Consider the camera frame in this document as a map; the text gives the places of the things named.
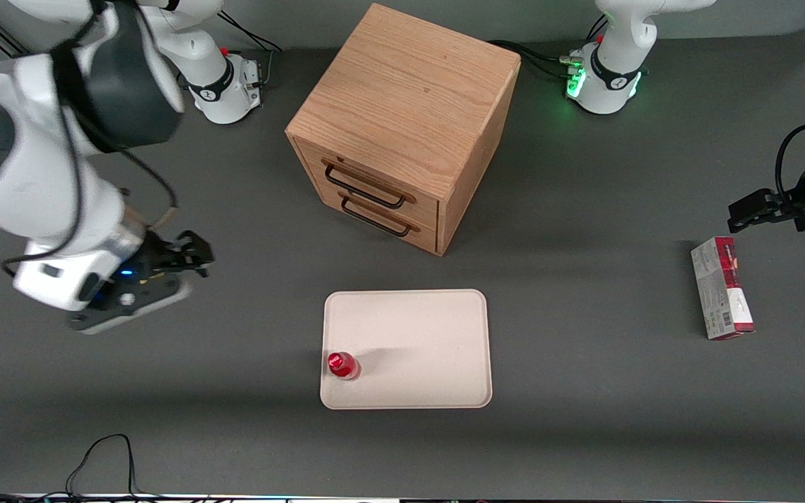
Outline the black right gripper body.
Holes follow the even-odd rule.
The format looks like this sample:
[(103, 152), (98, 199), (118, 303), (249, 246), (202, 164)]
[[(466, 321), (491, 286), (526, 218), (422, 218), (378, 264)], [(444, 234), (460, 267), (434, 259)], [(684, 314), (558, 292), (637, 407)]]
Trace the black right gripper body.
[(145, 231), (140, 248), (113, 274), (115, 286), (153, 289), (178, 289), (180, 280), (172, 271), (175, 251), (170, 243), (160, 238), (154, 231)]

